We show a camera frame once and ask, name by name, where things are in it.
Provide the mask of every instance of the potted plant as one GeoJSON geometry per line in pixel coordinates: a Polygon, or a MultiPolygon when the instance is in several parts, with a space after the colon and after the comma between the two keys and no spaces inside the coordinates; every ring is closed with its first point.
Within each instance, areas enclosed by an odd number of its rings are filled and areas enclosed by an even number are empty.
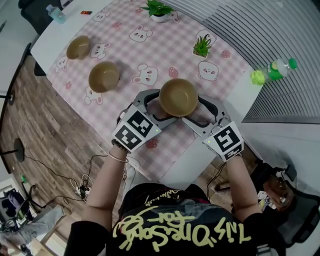
{"type": "Polygon", "coordinates": [[[204,59],[207,58],[211,48],[211,39],[207,39],[207,36],[208,35],[205,37],[200,36],[193,46],[193,54],[204,59]]]}
{"type": "Polygon", "coordinates": [[[141,8],[149,11],[149,17],[155,22],[165,22],[167,20],[167,15],[174,11],[171,7],[157,0],[148,0],[146,5],[148,7],[141,8]]]}

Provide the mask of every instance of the bracelet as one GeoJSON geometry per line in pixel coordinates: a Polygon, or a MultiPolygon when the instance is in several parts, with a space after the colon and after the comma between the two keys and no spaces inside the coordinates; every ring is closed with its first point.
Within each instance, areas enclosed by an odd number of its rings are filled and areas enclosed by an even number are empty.
{"type": "Polygon", "coordinates": [[[124,152],[130,154],[130,151],[128,149],[126,149],[124,146],[122,146],[120,144],[119,141],[117,141],[116,139],[111,140],[112,145],[116,145],[119,149],[123,150],[124,152]]]}
{"type": "Polygon", "coordinates": [[[108,152],[108,156],[111,157],[111,158],[113,158],[114,160],[119,161],[119,162],[126,163],[126,164],[129,163],[128,158],[125,158],[125,160],[121,160],[120,158],[115,157],[114,155],[112,155],[112,154],[110,153],[110,151],[108,152]]]}

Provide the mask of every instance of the wooden floor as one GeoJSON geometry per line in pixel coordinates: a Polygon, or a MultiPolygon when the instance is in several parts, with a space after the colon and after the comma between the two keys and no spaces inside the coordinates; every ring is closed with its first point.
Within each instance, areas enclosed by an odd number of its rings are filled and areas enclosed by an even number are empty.
{"type": "MultiPolygon", "coordinates": [[[[22,67],[13,89],[15,102],[7,106],[0,134],[2,152],[12,150],[15,138],[20,138],[25,147],[25,155],[42,161],[59,175],[70,177],[80,183],[83,174],[89,171],[89,162],[93,155],[104,155],[110,146],[89,126],[52,88],[48,79],[34,76],[35,60],[29,56],[22,67]]],[[[243,153],[246,165],[251,172],[255,167],[255,156],[246,149],[243,153]]],[[[13,155],[5,160],[17,181],[24,175],[30,184],[37,187],[37,198],[43,204],[55,196],[80,199],[75,194],[70,181],[55,176],[43,165],[26,158],[17,162],[13,155]]],[[[104,162],[103,157],[92,161],[90,177],[95,179],[104,162]]],[[[217,173],[220,166],[214,161],[198,178],[198,184],[207,193],[208,181],[217,173]]],[[[209,195],[212,203],[231,209],[231,197],[228,192],[215,193],[216,183],[228,181],[227,169],[210,185],[209,195]]],[[[123,186],[113,212],[113,221],[118,219],[123,186]]],[[[63,204],[62,198],[56,202],[63,204]]],[[[75,220],[79,219],[85,203],[69,201],[75,220]]]]}

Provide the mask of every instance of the bowl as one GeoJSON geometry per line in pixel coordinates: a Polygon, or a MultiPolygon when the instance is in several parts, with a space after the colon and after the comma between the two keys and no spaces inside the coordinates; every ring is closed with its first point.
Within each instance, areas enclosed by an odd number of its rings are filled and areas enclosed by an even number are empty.
{"type": "Polygon", "coordinates": [[[185,117],[196,109],[198,93],[192,83],[176,78],[163,85],[159,101],[163,110],[169,115],[185,117]]]}
{"type": "Polygon", "coordinates": [[[66,56],[70,60],[84,59],[90,52],[90,40],[86,35],[75,38],[66,50],[66,56]]]}
{"type": "Polygon", "coordinates": [[[111,61],[95,65],[89,74],[89,86],[96,93],[105,93],[116,87],[120,77],[117,66],[111,61]]]}

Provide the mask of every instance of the plastic bottle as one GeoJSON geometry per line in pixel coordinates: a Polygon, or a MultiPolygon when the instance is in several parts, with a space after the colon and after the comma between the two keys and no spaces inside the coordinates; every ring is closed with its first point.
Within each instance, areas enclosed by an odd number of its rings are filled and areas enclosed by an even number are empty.
{"type": "Polygon", "coordinates": [[[47,11],[49,12],[49,16],[51,18],[53,18],[55,21],[57,21],[58,23],[60,24],[63,24],[65,23],[66,21],[66,16],[65,14],[58,8],[58,7],[55,7],[55,6],[52,6],[51,4],[49,4],[47,7],[46,7],[47,11]]]}
{"type": "Polygon", "coordinates": [[[261,69],[251,73],[251,81],[254,85],[262,86],[264,83],[286,77],[289,72],[298,67],[294,58],[289,60],[277,59],[261,69]]]}

